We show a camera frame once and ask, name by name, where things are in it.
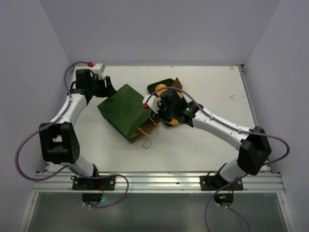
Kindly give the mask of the brown fake croissant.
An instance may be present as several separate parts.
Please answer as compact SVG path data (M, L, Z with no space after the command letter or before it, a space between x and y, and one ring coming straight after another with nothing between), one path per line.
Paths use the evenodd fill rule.
M171 86L175 87L175 88L178 88L178 89L182 89L183 88L183 86L182 86L182 84L181 84L181 82L180 82L178 77L175 78L175 80L173 81Z

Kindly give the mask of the green brown paper bag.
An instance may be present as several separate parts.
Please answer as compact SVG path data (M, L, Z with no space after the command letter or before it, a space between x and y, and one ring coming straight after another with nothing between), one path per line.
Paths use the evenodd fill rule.
M151 116L151 111L142 108L143 96L128 84L116 94L98 105L103 118L130 143L143 139L148 149L151 136L158 133L160 119Z

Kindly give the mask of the round yellow fake bun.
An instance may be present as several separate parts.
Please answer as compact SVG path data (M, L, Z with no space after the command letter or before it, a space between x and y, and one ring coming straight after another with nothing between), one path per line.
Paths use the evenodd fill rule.
M156 90L156 94L157 95L160 95L162 92L166 91L166 85L165 84L158 84L156 87L155 87L155 90Z

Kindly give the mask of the orange twisted fake bread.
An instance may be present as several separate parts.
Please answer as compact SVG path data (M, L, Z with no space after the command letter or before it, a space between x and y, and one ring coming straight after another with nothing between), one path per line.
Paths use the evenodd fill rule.
M184 98L184 97L183 97L183 94L182 94L181 92L176 91L176 93L178 94L178 96L179 96L181 99Z

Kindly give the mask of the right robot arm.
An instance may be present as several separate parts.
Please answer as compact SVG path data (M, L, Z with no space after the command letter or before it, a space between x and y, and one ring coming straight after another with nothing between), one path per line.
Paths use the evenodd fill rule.
M217 117L195 100L187 101L175 87L164 89L160 96L153 93L145 97L143 106L150 108L154 117L163 121L175 119L180 124L209 132L238 151L235 159L225 163L214 176L206 178L212 189L227 189L232 181L244 174L257 175L272 152L261 127L250 129Z

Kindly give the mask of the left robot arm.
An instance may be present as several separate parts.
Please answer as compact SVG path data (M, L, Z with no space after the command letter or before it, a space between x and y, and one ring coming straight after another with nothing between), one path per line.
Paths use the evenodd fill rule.
M99 187L98 169L81 155L74 125L93 97L109 98L116 94L111 78L103 75L104 70L103 64L75 68L75 80L68 88L64 105L49 123L39 126L43 160L68 166L84 177L83 184L91 190Z

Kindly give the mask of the orange sugared fake bun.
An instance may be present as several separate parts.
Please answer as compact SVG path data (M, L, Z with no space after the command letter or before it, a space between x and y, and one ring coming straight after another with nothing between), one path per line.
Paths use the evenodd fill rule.
M179 125L179 121L176 120L176 119L172 119L171 121L167 121L166 123L167 123L168 125L170 125L170 126Z

